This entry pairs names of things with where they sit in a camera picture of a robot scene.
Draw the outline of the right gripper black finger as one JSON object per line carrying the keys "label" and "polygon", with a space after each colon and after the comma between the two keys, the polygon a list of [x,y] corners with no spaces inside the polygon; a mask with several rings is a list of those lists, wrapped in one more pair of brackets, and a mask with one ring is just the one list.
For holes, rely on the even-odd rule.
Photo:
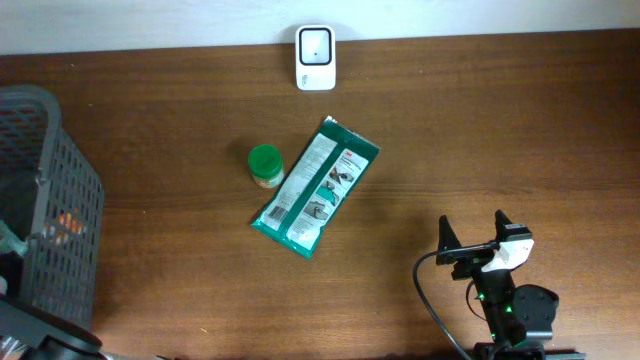
{"label": "right gripper black finger", "polygon": [[520,225],[512,223],[500,209],[495,212],[495,227],[496,240],[507,240],[509,237],[517,234],[520,229]]}
{"label": "right gripper black finger", "polygon": [[446,215],[439,218],[439,250],[459,249],[462,245],[453,231]]}

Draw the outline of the green white gloves package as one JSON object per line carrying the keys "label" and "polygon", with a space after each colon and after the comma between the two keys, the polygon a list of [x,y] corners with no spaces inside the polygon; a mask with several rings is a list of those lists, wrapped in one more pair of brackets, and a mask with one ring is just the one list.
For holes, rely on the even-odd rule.
{"label": "green white gloves package", "polygon": [[380,153],[380,147],[327,117],[252,227],[306,259]]}

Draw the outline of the green lid jar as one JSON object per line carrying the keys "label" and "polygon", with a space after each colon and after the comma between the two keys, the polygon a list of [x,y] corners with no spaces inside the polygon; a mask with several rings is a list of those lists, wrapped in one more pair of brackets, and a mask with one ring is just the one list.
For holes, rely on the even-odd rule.
{"label": "green lid jar", "polygon": [[261,144],[253,148],[248,165],[254,182],[262,188],[276,188],[284,179],[283,159],[273,145]]}

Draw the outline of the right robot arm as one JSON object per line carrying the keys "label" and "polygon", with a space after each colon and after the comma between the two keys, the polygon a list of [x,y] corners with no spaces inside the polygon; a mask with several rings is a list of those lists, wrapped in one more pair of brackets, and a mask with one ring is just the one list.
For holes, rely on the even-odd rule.
{"label": "right robot arm", "polygon": [[478,343],[473,354],[481,359],[584,359],[575,350],[547,351],[559,296],[544,287],[514,283],[512,272],[524,265],[534,246],[524,224],[495,212],[496,236],[486,243],[464,246],[446,216],[439,219],[436,263],[451,265],[453,280],[470,280],[475,287],[492,341]]}

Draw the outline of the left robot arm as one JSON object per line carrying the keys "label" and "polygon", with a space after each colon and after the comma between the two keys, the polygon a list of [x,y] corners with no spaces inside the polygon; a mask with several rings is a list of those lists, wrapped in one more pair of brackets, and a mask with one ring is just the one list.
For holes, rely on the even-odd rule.
{"label": "left robot arm", "polygon": [[107,359],[102,341],[89,331],[4,295],[1,335],[27,347],[20,359]]}

